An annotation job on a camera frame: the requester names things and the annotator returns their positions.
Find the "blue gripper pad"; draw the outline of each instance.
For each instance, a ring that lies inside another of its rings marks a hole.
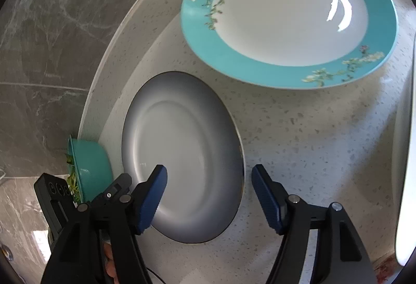
[[[152,223],[156,209],[160,203],[163,192],[168,183],[168,172],[163,165],[157,165],[147,182],[153,182],[148,189],[146,197],[139,209],[139,221],[137,222],[137,230],[141,234]]]
[[[272,186],[279,186],[278,189],[281,187],[286,192],[283,186],[280,183],[273,182],[262,165],[253,167],[251,182],[269,227],[274,229],[278,234],[283,234],[286,227],[282,222],[280,205],[278,205],[273,194],[273,189],[271,188]]]

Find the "turquoise plate rim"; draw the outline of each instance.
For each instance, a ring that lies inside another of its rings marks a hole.
[[[182,0],[180,21],[185,40],[192,51],[208,66],[226,76],[242,82],[276,89],[321,89],[344,85],[371,74],[389,59],[395,48],[399,25],[393,0],[364,1],[369,14],[369,25],[360,45],[334,61],[303,67],[264,63],[231,49],[215,30],[210,30],[205,25],[209,21],[206,16],[209,9],[203,6],[205,0]],[[324,80],[323,85],[319,85],[317,81],[302,81],[302,79],[313,75],[314,71],[322,68],[330,73],[345,70],[347,66],[342,64],[343,61],[364,56],[360,51],[361,46],[369,46],[368,54],[382,52],[384,56],[358,67],[349,80],[343,80],[342,76],[335,75],[332,80]]]

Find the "hand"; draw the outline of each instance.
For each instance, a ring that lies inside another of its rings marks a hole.
[[[117,278],[116,267],[114,265],[113,250],[111,249],[111,244],[104,243],[104,254],[108,258],[108,262],[105,265],[107,274],[114,279],[114,284],[120,284],[119,279]]]

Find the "plate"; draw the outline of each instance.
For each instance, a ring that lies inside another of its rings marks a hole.
[[[182,30],[205,63],[283,89],[357,80],[396,42],[392,0],[183,0]]]
[[[128,109],[121,152],[132,186],[157,164],[167,168],[152,222],[165,236],[207,242],[236,215],[244,184],[241,140],[220,98],[198,78],[167,72],[147,81]]]

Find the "gray plate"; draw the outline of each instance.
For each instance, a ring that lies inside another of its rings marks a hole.
[[[132,187],[157,164],[167,168],[152,222],[165,236],[203,243],[231,223],[243,192],[242,145],[228,110],[204,82],[181,72],[147,81],[128,109],[121,148]]]

